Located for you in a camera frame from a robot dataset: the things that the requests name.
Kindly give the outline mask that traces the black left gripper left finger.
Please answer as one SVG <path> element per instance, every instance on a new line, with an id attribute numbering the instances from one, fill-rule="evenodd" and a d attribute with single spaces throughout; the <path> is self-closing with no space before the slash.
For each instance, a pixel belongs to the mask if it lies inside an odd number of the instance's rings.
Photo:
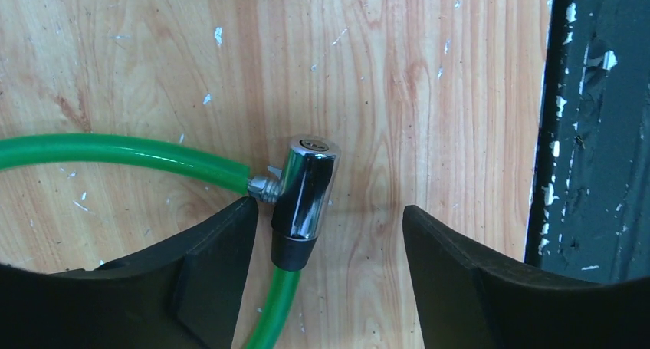
<path id="1" fill-rule="evenodd" d="M 229 348 L 258 204 L 243 197 L 94 270 L 1 267 L 3 348 Z"/>

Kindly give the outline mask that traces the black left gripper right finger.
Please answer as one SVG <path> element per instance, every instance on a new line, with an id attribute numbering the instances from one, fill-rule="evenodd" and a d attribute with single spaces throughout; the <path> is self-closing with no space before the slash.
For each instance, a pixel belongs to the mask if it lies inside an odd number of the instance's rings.
<path id="1" fill-rule="evenodd" d="M 599 284 L 546 272 L 415 205 L 402 234 L 427 348 L 647 348 L 649 280 Z"/>

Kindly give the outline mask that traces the green cable lock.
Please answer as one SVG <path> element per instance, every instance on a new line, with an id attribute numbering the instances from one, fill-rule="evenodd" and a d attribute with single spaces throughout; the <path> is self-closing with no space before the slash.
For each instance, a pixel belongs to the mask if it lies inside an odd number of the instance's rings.
<path id="1" fill-rule="evenodd" d="M 340 151 L 323 138 L 296 136 L 278 179 L 251 176 L 246 165 L 176 144 L 138 137 L 65 133 L 1 142 L 1 167 L 61 162 L 103 162 L 178 173 L 274 207 L 271 261 L 275 270 L 249 348 L 272 348 L 294 300 L 300 272 L 320 234 Z"/>

